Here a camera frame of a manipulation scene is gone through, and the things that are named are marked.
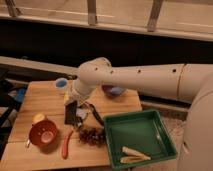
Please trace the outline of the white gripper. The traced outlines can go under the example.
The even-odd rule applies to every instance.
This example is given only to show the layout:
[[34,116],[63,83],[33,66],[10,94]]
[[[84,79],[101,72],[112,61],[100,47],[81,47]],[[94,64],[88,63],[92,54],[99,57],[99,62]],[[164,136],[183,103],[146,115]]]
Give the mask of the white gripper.
[[64,105],[68,105],[70,102],[77,101],[79,104],[83,104],[93,92],[94,87],[82,82],[80,79],[76,79],[72,83],[71,91],[66,90],[64,94]]

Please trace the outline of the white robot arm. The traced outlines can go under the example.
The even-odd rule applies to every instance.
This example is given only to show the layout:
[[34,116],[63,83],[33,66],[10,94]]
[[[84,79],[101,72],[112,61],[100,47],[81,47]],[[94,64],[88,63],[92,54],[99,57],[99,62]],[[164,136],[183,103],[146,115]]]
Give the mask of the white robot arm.
[[99,57],[77,68],[64,103],[86,101],[98,85],[189,103],[177,170],[213,171],[213,64],[113,67],[108,59]]

